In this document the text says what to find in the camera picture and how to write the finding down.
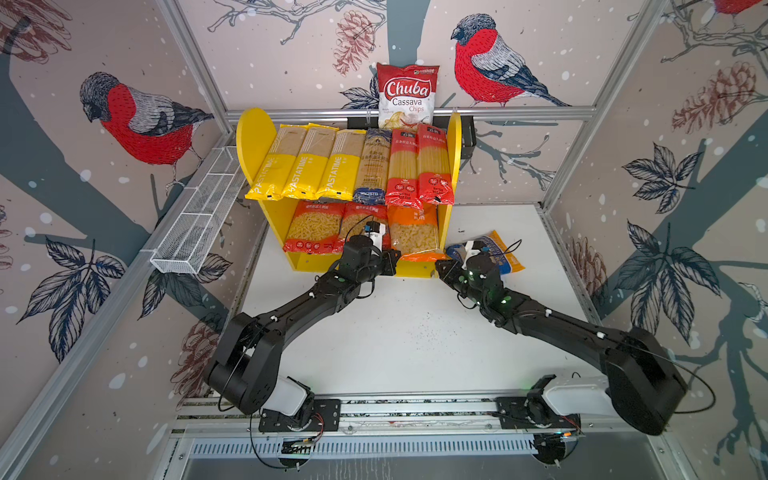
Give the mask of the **blue orecchiette pasta bag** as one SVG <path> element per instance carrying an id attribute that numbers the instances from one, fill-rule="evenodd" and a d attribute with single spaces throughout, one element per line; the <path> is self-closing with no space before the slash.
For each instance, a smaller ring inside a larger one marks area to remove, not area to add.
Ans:
<path id="1" fill-rule="evenodd" d="M 514 255 L 514 252 L 522 245 L 521 239 L 508 246 L 504 243 L 498 232 L 493 230 L 488 234 L 480 235 L 470 240 L 483 240 L 485 242 L 489 249 L 488 254 L 491 257 L 492 262 L 499 267 L 502 275 L 521 272 L 525 269 L 523 264 Z M 465 255 L 464 245 L 470 240 L 463 243 L 448 245 L 445 250 L 446 255 L 463 262 Z"/>

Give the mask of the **dark blue spaghetti pack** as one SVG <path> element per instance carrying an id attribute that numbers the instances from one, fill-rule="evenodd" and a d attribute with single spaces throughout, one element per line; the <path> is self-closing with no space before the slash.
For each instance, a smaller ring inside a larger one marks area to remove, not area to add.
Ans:
<path id="1" fill-rule="evenodd" d="M 369 129 L 353 192 L 353 201 L 365 205 L 384 205 L 389 172 L 392 131 Z"/>

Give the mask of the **red spaghetti pack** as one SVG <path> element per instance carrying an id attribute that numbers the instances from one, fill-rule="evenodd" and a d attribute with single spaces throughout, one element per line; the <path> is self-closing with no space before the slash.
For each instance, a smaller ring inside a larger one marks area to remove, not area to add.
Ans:
<path id="1" fill-rule="evenodd" d="M 417 183 L 423 204 L 453 205 L 451 165 L 443 130 L 421 124 L 417 129 Z"/>
<path id="2" fill-rule="evenodd" d="M 417 153 L 415 133 L 402 129 L 392 131 L 385 195 L 387 206 L 422 208 L 418 193 Z"/>

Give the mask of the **orange pasta bag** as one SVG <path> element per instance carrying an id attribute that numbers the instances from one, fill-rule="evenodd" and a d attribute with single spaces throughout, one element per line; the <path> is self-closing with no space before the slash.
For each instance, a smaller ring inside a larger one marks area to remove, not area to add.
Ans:
<path id="1" fill-rule="evenodd" d="M 390 206 L 387 211 L 391 246 L 401 253 L 401 261 L 434 262 L 446 255 L 439 245 L 437 207 L 422 209 Z"/>

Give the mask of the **red fusilli bag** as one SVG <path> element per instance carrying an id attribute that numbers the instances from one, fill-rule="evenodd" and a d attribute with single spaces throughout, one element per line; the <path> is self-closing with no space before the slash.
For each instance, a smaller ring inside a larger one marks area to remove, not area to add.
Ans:
<path id="1" fill-rule="evenodd" d="M 347 203 L 341 221 L 338 238 L 334 245 L 334 252 L 343 251 L 344 242 L 354 235 L 361 235 L 366 224 L 370 221 L 379 222 L 386 226 L 386 232 L 382 239 L 382 247 L 389 249 L 391 246 L 390 229 L 388 226 L 387 208 L 384 205 L 364 205 L 359 203 Z"/>
<path id="2" fill-rule="evenodd" d="M 283 250 L 312 255 L 334 253 L 345 208 L 345 203 L 300 200 L 288 229 Z"/>

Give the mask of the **yellow spaghetti pack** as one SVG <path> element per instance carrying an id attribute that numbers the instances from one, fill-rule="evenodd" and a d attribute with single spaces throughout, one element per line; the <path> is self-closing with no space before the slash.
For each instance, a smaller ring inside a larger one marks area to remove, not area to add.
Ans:
<path id="1" fill-rule="evenodd" d="M 283 188 L 284 198 L 314 201 L 323 178 L 338 128 L 310 124 Z"/>
<path id="2" fill-rule="evenodd" d="M 248 200 L 277 201 L 292 171 L 294 162 L 306 137 L 308 125 L 281 125 L 260 166 L 249 192 Z"/>
<path id="3" fill-rule="evenodd" d="M 336 133 L 334 145 L 318 187 L 319 198 L 352 201 L 366 138 L 365 130 Z"/>

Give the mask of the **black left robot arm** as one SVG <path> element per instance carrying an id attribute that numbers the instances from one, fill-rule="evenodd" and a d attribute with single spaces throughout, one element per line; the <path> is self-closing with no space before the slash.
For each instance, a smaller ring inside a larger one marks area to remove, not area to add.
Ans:
<path id="1" fill-rule="evenodd" d="M 359 299 L 365 283 L 395 275 L 400 258 L 400 251 L 380 250 L 367 236 L 351 237 L 340 259 L 307 292 L 258 316 L 233 317 L 204 369 L 205 383 L 241 413 L 256 413 L 275 390 L 284 348 Z"/>

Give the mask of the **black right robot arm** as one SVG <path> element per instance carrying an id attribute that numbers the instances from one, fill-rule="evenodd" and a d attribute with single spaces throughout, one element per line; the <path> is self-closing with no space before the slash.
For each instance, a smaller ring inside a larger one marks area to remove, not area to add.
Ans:
<path id="1" fill-rule="evenodd" d="M 435 269 L 444 284 L 471 300 L 495 327 L 546 342 L 605 374 L 611 404 L 628 425 L 648 435 L 664 431 L 687 385 L 650 332 L 600 327 L 551 310 L 507 288 L 486 252 L 465 263 L 438 260 Z"/>

